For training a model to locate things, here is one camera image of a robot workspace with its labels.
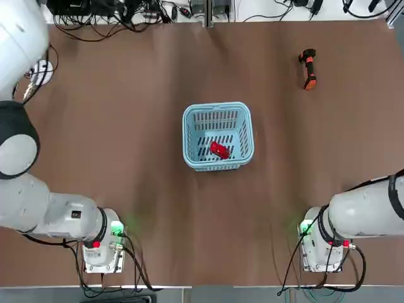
plastic basket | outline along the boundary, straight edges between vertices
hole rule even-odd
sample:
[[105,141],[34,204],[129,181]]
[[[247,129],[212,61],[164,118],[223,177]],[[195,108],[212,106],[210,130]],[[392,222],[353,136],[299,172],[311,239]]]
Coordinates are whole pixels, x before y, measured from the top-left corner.
[[[215,141],[230,151],[220,159],[209,147]],[[241,102],[189,106],[182,117],[182,153],[197,172],[238,169],[254,154],[253,127],[248,107]]]

brown table surface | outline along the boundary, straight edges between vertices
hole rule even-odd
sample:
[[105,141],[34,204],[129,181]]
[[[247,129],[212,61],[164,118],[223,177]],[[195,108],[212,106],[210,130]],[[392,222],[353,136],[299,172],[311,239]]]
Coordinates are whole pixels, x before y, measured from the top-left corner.
[[[42,140],[32,174],[115,209],[141,239],[154,285],[279,285],[310,206],[404,167],[404,64],[382,20],[175,24],[96,44],[51,36],[59,68],[28,106]],[[311,92],[297,63],[308,47],[318,53]],[[226,101],[250,108],[254,157],[239,170],[194,172],[182,158],[182,113]],[[6,229],[0,239],[1,286],[78,284],[67,249]],[[366,284],[404,285],[404,238],[356,243]],[[352,265],[328,281],[355,283]],[[105,282],[133,285],[131,260]]]

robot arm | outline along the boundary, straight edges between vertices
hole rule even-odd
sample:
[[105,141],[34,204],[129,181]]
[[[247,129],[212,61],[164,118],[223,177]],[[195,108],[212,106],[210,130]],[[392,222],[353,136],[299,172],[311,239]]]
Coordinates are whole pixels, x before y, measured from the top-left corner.
[[27,174],[40,142],[24,106],[13,101],[13,88],[48,43],[35,0],[0,0],[0,227],[83,241],[87,272],[121,272],[123,252],[111,245],[123,242],[117,214],[83,196],[51,193]]
[[301,242],[304,270],[334,271],[342,261],[345,240],[404,235],[403,172],[337,194],[328,207],[311,208],[299,227],[305,231],[318,216]]

red object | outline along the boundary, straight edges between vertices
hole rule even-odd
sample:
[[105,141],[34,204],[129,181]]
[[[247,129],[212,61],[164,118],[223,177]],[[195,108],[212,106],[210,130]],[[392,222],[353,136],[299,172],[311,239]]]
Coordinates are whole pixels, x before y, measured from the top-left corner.
[[214,141],[210,143],[209,149],[212,153],[214,153],[216,156],[219,156],[222,160],[228,159],[230,156],[230,152],[226,147]]

cable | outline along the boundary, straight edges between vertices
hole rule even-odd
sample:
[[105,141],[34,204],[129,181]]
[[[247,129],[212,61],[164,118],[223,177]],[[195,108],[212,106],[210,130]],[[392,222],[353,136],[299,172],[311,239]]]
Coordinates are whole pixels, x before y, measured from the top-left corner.
[[55,242],[47,242],[47,241],[43,241],[43,240],[40,240],[40,239],[36,239],[36,238],[31,237],[30,235],[27,235],[27,234],[22,234],[22,236],[25,237],[26,239],[32,241],[32,242],[37,243],[37,244],[48,245],[48,246],[63,246],[64,247],[67,244],[77,242],[76,240],[66,242],[66,240],[63,239],[63,242],[56,242],[55,243]]
[[287,6],[285,3],[283,3],[283,2],[279,2],[278,0],[274,0],[275,1],[275,3],[278,3],[278,4],[281,4],[281,5],[283,5],[284,7],[289,7],[289,6]]
[[290,1],[290,6],[288,6],[288,9],[286,12],[283,14],[283,16],[279,19],[279,21],[282,21],[282,19],[289,14],[293,10],[293,1]]
[[[124,235],[124,237],[129,241],[129,243],[131,245],[132,252],[134,254],[134,245],[133,245],[132,239],[127,235]],[[134,290],[133,291],[134,292],[141,292],[141,289],[138,290],[138,284],[139,284],[141,275],[139,275],[139,277],[136,278],[136,272],[137,272],[137,270],[136,270],[136,264],[135,264],[135,267],[134,267]]]
[[132,258],[133,262],[135,263],[136,267],[139,270],[139,274],[141,279],[143,280],[143,282],[145,283],[146,287],[148,290],[151,290],[152,292],[158,292],[160,290],[162,290],[162,288],[153,288],[150,285],[150,282],[148,281],[148,279],[146,278],[145,274],[143,273],[143,270],[138,262],[138,260],[136,259],[136,257],[134,256],[134,253],[131,252],[128,248],[126,248],[125,246],[123,247],[125,253],[127,253],[128,255],[130,255],[130,257]]
[[32,99],[33,96],[35,96],[35,94],[40,90],[40,88],[42,87],[42,84],[45,81],[45,77],[48,72],[48,66],[49,66],[49,49],[46,50],[45,60],[46,60],[46,67],[45,67],[44,75],[43,75],[42,79],[40,80],[39,85],[37,85],[37,87],[35,88],[35,91],[33,93],[31,93],[31,95],[26,100],[23,101],[24,106]]
[[336,292],[355,292],[362,286],[362,284],[365,280],[365,276],[366,276],[366,258],[365,258],[364,253],[362,252],[362,250],[359,247],[356,246],[353,250],[357,251],[360,254],[360,257],[362,258],[362,274],[360,275],[360,279],[356,283],[356,285],[352,288],[340,288],[340,287],[332,287],[332,286],[325,286],[324,288],[329,289],[329,290],[335,290]]
[[342,268],[343,264],[345,263],[345,260],[347,260],[347,257],[349,255],[350,249],[348,249],[347,253],[344,255],[344,257],[342,258],[342,261],[340,263],[340,265],[336,268],[335,271],[333,271],[333,273],[338,273],[338,271]]
[[370,18],[375,18],[375,17],[381,16],[381,15],[383,15],[384,13],[387,13],[387,12],[397,3],[397,1],[398,1],[398,0],[394,0],[393,3],[391,3],[391,5],[390,5],[389,7],[387,7],[384,11],[381,11],[380,13],[377,13],[377,14],[374,14],[374,15],[369,15],[369,16],[359,16],[359,15],[356,15],[356,14],[354,14],[353,12],[351,12],[351,11],[349,10],[349,8],[348,8],[348,6],[347,6],[345,0],[342,0],[342,3],[343,3],[343,8],[344,8],[344,10],[345,10],[348,14],[350,14],[351,16],[354,16],[354,17],[359,18],[359,19],[370,19]]
[[293,3],[290,3],[290,6],[288,6],[288,9],[286,10],[286,12],[284,12],[281,15],[278,16],[264,16],[264,15],[254,15],[254,16],[250,16],[247,19],[245,19],[243,22],[246,22],[247,20],[250,20],[252,18],[256,18],[256,17],[261,17],[261,18],[267,18],[267,19],[275,19],[275,18],[281,18],[281,20],[283,19],[284,16],[286,16],[293,8]]
[[50,44],[49,47],[51,49],[53,49],[53,51],[56,54],[56,66],[54,66],[54,68],[52,70],[50,70],[50,71],[37,71],[37,72],[34,72],[33,69],[31,69],[30,72],[28,72],[27,74],[24,75],[24,77],[26,79],[30,79],[35,74],[42,74],[42,73],[47,73],[47,72],[51,72],[51,71],[55,72],[57,70],[57,68],[59,67],[59,54],[58,54],[57,50],[52,46],[52,44]]

